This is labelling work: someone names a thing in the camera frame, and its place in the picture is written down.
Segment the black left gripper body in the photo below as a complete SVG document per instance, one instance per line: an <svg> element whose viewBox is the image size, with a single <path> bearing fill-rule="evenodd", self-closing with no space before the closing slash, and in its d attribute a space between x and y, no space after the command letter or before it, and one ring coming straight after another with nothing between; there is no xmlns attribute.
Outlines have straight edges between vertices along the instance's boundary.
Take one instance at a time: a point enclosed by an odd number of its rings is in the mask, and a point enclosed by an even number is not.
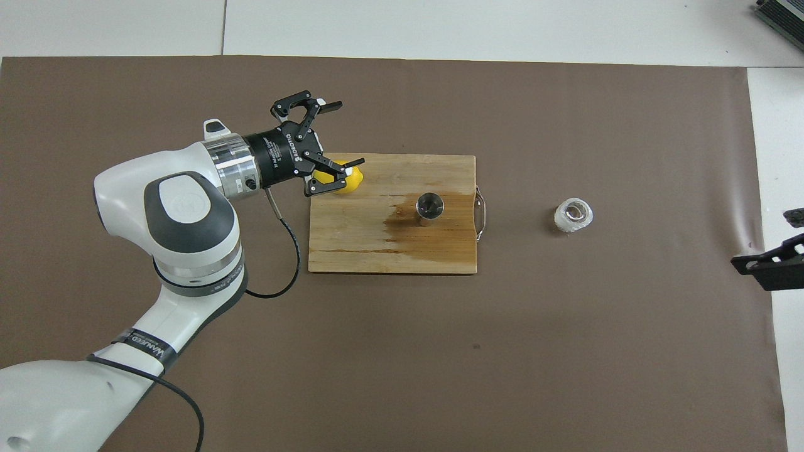
<svg viewBox="0 0 804 452"><path fill-rule="evenodd" d="M308 132L305 139L297 141L299 126L284 122L279 127L264 132L244 135L259 173L259 187L269 188L275 184L310 176L315 169L313 161L304 158L305 152L313 155L323 152L316 132Z"/></svg>

